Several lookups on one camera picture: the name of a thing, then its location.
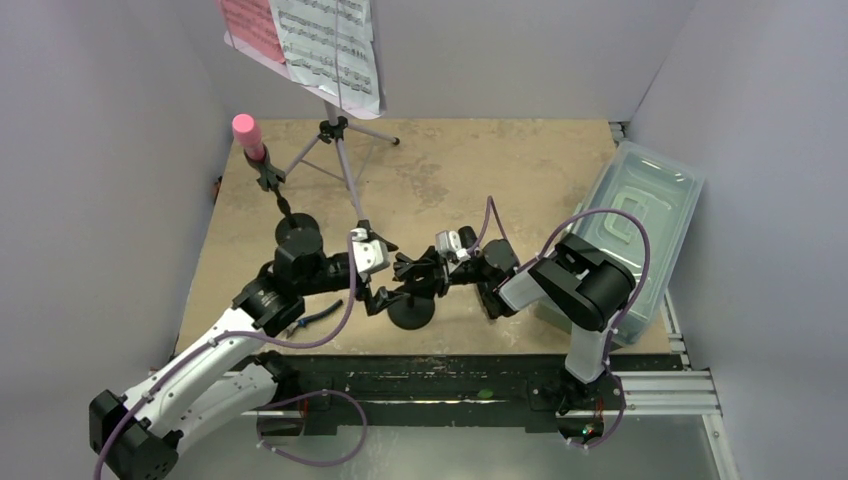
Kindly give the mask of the black microphone stand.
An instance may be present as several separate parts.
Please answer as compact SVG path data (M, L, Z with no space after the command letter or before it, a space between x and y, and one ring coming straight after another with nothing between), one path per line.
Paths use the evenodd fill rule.
M387 308L391 322L404 330L417 330L428 325L434 317L434 296L399 292L396 300Z
M256 182L260 189L274 194L277 207L282 214L282 219L277 224L274 233L278 244L282 244L294 230L320 230L319 224L313 216L292 211L290 203L281 193L281 186L285 183L286 174L272 164L269 150L263 143L258 146L246 147L244 156L248 165L258 173Z

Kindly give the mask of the black marker pen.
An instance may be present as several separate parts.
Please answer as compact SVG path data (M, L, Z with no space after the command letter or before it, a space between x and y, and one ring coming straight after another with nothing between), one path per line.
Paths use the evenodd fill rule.
M472 252L475 249L475 244L478 240L478 236L474 229L471 226L463 226L457 231L460 239L460 244L463 249L468 252Z

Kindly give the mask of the lilac music stand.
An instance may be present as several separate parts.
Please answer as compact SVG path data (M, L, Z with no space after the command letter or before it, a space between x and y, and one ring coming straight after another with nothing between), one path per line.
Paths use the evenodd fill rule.
M234 50L316 95L326 117L318 132L288 166L271 160L257 120L240 113L231 130L247 164L266 192L278 194L288 176L307 162L319 143L332 145L358 226L369 224L345 146L349 130L399 145L398 137L363 126L384 112L384 90L376 52L376 32L369 1L220 1L225 41Z

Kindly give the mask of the pink toy microphone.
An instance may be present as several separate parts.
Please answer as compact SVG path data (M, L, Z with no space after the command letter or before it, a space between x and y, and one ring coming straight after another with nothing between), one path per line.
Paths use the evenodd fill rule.
M231 129L234 140L242 147L250 161L265 161L266 147L262 130L253 116L246 113L235 115L231 121Z

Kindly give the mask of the white sheet music page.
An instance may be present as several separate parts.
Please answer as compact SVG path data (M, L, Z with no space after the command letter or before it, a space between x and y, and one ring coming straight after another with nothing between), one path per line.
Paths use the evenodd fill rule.
M360 118L382 114L369 1L272 1L290 78Z

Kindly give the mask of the pink sheet music page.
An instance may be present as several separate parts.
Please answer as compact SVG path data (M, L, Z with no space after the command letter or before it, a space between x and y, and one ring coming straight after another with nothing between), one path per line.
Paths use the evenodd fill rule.
M218 1L228 31L261 55L285 63L268 0Z

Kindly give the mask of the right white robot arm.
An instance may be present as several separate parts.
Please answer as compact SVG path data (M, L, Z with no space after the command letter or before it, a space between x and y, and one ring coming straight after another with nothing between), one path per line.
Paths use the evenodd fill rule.
M505 239L478 248L474 230L465 226L442 231L416 260L397 254L394 278L399 299L388 308L390 320L405 330L426 326L435 300L457 285L475 287L489 319L510 317L547 299L572 323L571 346L564 362L569 373L561 381L564 399L584 407L601 391L606 369L611 318L635 292L633 274L619 261L584 239L567 234L554 252L526 269Z

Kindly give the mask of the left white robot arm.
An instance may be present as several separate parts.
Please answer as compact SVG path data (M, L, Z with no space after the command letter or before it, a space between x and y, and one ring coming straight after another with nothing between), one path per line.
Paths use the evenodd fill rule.
M124 393L105 390L90 402L94 478L109 468L120 479L163 479L191 446L231 419L307 399L298 373L276 352L260 355L233 377L227 373L267 343L292 348L279 336L304 315L308 295L346 290L348 308L356 300L369 314L387 308L397 295L385 288L371 292L368 282L388 267L396 248L366 221L348 233L345 251L332 256L319 231L289 231L273 260L190 347Z

